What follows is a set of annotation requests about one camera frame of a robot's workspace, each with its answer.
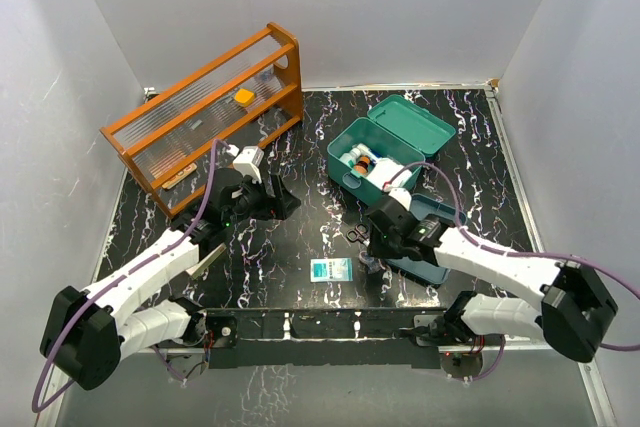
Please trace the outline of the teal medicine box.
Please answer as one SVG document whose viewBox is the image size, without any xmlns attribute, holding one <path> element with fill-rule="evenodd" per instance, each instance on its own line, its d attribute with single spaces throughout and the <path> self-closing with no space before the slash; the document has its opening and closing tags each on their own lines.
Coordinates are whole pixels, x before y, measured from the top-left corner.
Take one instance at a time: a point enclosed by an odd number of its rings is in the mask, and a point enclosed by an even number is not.
<svg viewBox="0 0 640 427">
<path fill-rule="evenodd" d="M 382 190 L 340 160 L 345 152 L 356 144 L 364 144 L 376 156 L 376 162 L 386 157 L 404 167 L 433 158 L 455 133 L 452 125 L 428 110 L 398 94 L 390 95 L 332 139 L 327 147 L 328 176 L 361 202 L 371 205 L 381 197 Z"/>
</svg>

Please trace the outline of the brown medicine bottle orange cap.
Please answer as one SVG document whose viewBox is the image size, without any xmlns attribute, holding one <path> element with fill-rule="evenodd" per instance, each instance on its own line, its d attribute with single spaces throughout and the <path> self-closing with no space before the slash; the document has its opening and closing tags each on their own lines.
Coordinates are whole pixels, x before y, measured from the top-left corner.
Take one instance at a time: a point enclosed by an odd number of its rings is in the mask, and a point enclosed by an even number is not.
<svg viewBox="0 0 640 427">
<path fill-rule="evenodd" d="M 352 170 L 366 177 L 372 170 L 374 162 L 370 157 L 360 156 L 354 163 Z"/>
</svg>

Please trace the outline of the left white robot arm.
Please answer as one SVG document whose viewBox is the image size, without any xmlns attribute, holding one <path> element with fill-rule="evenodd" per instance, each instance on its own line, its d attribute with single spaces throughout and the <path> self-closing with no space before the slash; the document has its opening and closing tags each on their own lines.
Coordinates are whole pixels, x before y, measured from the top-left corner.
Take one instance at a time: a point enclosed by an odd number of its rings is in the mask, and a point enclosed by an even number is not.
<svg viewBox="0 0 640 427">
<path fill-rule="evenodd" d="M 81 388 L 103 384 L 120 361 L 165 340 L 200 343 L 207 323 L 194 302 L 171 298 L 145 302 L 179 274 L 211 260 L 228 230 L 244 220 L 286 220 L 300 200 L 278 174 L 263 183 L 231 168 L 216 171 L 201 201 L 176 216 L 142 254 L 82 290 L 72 286 L 55 297 L 40 344 L 47 361 Z"/>
</svg>

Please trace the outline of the small tape roll bag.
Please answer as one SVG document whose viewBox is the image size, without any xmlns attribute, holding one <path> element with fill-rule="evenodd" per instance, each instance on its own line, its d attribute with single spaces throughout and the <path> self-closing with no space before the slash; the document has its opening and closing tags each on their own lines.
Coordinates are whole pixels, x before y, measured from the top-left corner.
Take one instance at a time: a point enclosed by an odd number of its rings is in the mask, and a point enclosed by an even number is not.
<svg viewBox="0 0 640 427">
<path fill-rule="evenodd" d="M 383 269 L 383 264 L 379 259 L 362 255 L 359 257 L 359 261 L 362 265 L 365 266 L 368 274 L 374 274 Z"/>
</svg>

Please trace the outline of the blue-grey divider tray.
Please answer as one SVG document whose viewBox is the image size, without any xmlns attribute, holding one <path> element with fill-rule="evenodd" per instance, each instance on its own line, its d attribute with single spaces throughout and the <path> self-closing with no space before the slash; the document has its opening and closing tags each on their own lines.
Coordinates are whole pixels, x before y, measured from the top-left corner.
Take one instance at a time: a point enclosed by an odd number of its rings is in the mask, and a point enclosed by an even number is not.
<svg viewBox="0 0 640 427">
<path fill-rule="evenodd" d="M 455 208 L 431 199 L 426 195 L 416 193 L 412 195 L 410 212 L 418 220 L 423 220 L 428 215 L 433 214 L 452 221 Z M 386 259 L 386 263 L 394 270 L 408 275 L 416 281 L 433 286 L 443 284 L 449 275 L 449 270 L 444 267 L 439 267 L 427 261 L 413 261 L 408 257 Z"/>
</svg>

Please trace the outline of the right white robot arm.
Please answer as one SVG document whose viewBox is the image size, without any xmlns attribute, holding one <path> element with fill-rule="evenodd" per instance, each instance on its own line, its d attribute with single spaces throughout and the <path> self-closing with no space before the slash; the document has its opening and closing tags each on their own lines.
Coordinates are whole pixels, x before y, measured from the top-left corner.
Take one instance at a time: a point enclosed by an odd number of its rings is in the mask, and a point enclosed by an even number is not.
<svg viewBox="0 0 640 427">
<path fill-rule="evenodd" d="M 596 270 L 578 261 L 483 244 L 446 217 L 416 218 L 406 202 L 391 195 L 382 196 L 365 216 L 370 255 L 425 261 L 507 291 L 503 298 L 461 292 L 440 318 L 419 329 L 427 339 L 466 344 L 480 336 L 514 335 L 543 340 L 564 357 L 589 363 L 618 312 Z"/>
</svg>

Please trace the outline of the white gauze packet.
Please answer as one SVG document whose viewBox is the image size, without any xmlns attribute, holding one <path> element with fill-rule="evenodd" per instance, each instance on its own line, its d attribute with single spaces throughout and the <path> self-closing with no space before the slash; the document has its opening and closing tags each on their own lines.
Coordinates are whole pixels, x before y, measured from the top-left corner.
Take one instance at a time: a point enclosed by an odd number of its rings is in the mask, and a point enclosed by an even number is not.
<svg viewBox="0 0 640 427">
<path fill-rule="evenodd" d="M 366 176 L 366 180 L 376 188 L 382 190 L 395 175 L 397 177 L 391 182 L 393 187 L 410 188 L 419 173 L 417 168 L 402 171 L 403 165 L 391 158 L 380 158 Z"/>
</svg>

